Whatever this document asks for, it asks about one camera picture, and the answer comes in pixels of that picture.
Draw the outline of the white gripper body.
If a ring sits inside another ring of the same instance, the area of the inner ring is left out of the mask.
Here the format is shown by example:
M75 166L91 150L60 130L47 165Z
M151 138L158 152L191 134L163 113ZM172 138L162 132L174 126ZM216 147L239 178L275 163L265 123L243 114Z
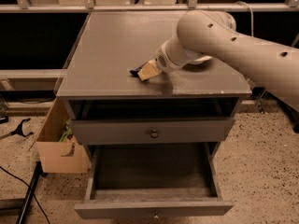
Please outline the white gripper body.
M178 58L181 47L178 44L163 43L155 51L155 61L157 66L165 73L171 73L181 67Z

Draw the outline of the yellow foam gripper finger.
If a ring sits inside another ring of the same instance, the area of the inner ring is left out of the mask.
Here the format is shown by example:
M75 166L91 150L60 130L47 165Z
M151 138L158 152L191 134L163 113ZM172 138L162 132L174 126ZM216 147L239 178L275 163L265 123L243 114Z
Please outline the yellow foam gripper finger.
M146 62L142 68L137 72L141 81L145 81L156 77L162 73L155 59Z

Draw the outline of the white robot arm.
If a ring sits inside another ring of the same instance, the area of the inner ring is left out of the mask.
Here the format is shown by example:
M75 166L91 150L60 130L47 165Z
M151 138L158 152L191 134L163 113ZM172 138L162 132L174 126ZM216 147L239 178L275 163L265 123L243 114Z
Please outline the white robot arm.
M137 72L148 80L202 57L216 58L299 110L299 49L243 35L225 12L193 10L183 15L176 33Z

